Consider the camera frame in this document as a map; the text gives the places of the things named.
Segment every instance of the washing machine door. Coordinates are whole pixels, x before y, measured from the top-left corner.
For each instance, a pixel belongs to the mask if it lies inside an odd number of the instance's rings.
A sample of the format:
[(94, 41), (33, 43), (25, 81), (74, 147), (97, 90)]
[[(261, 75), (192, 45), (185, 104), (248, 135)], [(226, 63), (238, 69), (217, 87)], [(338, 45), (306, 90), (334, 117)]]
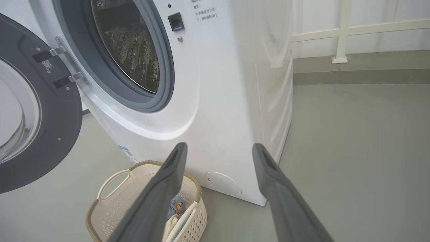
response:
[(34, 33), (0, 14), (0, 193), (42, 177), (82, 123), (73, 75)]

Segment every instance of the white plastic basket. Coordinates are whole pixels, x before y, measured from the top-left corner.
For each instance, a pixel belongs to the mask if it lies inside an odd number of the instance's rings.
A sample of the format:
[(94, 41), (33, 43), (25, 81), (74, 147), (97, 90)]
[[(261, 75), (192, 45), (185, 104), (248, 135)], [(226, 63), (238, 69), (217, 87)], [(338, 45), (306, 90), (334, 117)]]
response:
[[(127, 210), (151, 178), (157, 173), (161, 165), (162, 163), (157, 161), (140, 162), (130, 169), (115, 173), (104, 182), (98, 192), (97, 199), (89, 208), (85, 219), (88, 232), (95, 242), (107, 242), (109, 236), (115, 230)], [(106, 186), (122, 174), (127, 174), (125, 180), (109, 195), (102, 197), (101, 195)], [(197, 242), (200, 240), (207, 222), (206, 208), (201, 194), (199, 181), (192, 175), (184, 173), (184, 179), (178, 196), (181, 196), (185, 200), (187, 207), (196, 202), (195, 208), (187, 209), (190, 218), (185, 221), (185, 225), (178, 236), (173, 241), (173, 236), (169, 236), (166, 242)], [(181, 225), (182, 223), (178, 221), (172, 231), (178, 231)]]

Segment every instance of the railing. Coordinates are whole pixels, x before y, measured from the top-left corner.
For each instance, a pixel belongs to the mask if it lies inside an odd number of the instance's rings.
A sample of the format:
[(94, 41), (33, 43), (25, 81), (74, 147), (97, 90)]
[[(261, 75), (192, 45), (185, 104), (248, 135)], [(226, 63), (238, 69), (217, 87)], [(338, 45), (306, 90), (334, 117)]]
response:
[(412, 19), (407, 21), (399, 21), (403, 0), (396, 1), (396, 8), (394, 12), (393, 22), (382, 22), (370, 25), (349, 26), (351, 17), (351, 0), (341, 0), (341, 15), (339, 19), (339, 27), (328, 30), (305, 32), (303, 31), (303, 0), (298, 0), (298, 34), (292, 36), (293, 42), (300, 42), (306, 40), (317, 40), (338, 37), (338, 46), (336, 55), (332, 59), (332, 63), (347, 63), (348, 60), (345, 56), (347, 38), (351, 35), (359, 34), (373, 34), (392, 31), (403, 31), (413, 29), (430, 28), (430, 18)]

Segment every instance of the washing machine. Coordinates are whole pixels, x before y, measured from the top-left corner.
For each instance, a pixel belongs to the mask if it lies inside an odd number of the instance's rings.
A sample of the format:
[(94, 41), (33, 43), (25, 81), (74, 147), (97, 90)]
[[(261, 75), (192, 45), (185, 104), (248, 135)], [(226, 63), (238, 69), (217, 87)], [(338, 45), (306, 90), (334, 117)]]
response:
[(62, 161), (82, 99), (131, 162), (186, 142), (203, 186), (266, 203), (251, 149), (279, 162), (291, 123), (291, 0), (15, 0), (0, 13), (1, 192)]

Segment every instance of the white wall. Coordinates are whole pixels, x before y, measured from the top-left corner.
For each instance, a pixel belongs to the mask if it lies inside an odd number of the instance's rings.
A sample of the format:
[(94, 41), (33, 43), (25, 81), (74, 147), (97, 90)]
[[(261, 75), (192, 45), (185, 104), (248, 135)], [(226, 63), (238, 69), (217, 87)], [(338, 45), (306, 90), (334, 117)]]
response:
[[(294, 0), (294, 34), (339, 27), (343, 0)], [(430, 17), (430, 0), (352, 0), (349, 26)], [(333, 56), (337, 37), (294, 43), (295, 58)], [(430, 29), (347, 37), (346, 54), (430, 49)]]

